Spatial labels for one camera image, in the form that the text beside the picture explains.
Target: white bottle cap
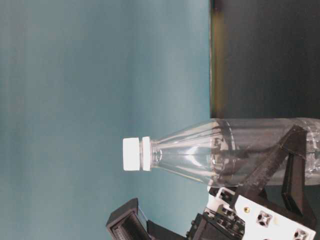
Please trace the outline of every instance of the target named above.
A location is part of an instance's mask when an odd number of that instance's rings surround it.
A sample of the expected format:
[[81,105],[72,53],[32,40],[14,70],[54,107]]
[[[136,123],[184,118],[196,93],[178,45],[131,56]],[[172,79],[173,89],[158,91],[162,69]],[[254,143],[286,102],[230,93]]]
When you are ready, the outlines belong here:
[[150,137],[142,138],[142,152],[143,152],[143,170],[150,171],[151,166],[151,145]]
[[139,138],[131,137],[123,139],[123,170],[140,170],[140,146]]

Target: black plastic part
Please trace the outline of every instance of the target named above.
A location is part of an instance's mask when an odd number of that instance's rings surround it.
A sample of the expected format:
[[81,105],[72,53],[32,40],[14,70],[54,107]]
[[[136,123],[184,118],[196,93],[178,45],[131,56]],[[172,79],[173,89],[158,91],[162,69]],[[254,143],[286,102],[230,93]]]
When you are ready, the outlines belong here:
[[212,225],[208,216],[197,214],[190,231],[187,233],[188,240],[230,240],[217,227]]
[[[307,132],[294,125],[270,151],[263,163],[247,177],[243,185],[237,188],[230,206],[234,208],[241,195],[314,230],[317,219],[304,195],[306,138]],[[282,197],[286,208],[283,208],[268,201],[261,194],[285,159],[287,159],[287,165],[282,185]]]
[[148,220],[147,222],[148,234],[151,236],[152,240],[186,240],[187,238],[176,234],[154,222]]
[[150,240],[137,218],[138,199],[134,198],[111,213],[106,228],[113,240]]
[[233,199],[233,195],[232,195],[230,192],[228,192],[228,191],[226,191],[226,190],[223,189],[223,190],[221,191],[220,198],[221,198],[223,201],[225,201],[227,204],[230,204],[231,201],[232,201],[232,199]]
[[211,187],[210,190],[209,190],[209,194],[212,195],[212,196],[217,196],[219,192],[219,188],[218,187]]
[[267,191],[266,191],[265,188],[262,189],[262,191],[260,192],[259,196],[264,198],[264,199],[268,199]]

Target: screw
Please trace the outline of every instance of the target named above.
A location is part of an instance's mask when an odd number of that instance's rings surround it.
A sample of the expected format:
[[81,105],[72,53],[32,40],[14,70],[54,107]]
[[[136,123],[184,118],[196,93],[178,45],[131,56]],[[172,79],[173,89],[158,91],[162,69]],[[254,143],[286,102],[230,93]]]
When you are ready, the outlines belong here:
[[244,212],[245,212],[246,214],[250,213],[250,208],[247,207],[247,206],[246,206],[243,210],[244,210]]

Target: blue-green background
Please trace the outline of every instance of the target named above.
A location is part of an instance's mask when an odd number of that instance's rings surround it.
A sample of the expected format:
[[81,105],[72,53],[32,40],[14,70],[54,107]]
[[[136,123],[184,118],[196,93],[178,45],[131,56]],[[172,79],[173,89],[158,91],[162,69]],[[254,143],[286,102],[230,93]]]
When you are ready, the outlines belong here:
[[209,118],[207,0],[0,0],[0,239],[110,239],[139,197],[184,234],[206,186],[122,170],[122,138]]

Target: plastic bottle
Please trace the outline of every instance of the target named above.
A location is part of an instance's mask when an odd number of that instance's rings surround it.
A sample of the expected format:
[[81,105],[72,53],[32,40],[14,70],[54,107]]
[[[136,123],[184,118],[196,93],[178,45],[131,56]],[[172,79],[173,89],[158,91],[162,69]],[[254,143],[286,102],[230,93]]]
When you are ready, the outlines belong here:
[[[211,119],[160,139],[124,138],[126,171],[161,168],[212,187],[239,185],[269,150],[298,125],[307,131],[305,184],[320,184],[320,120]],[[281,185],[286,161],[269,185]]]

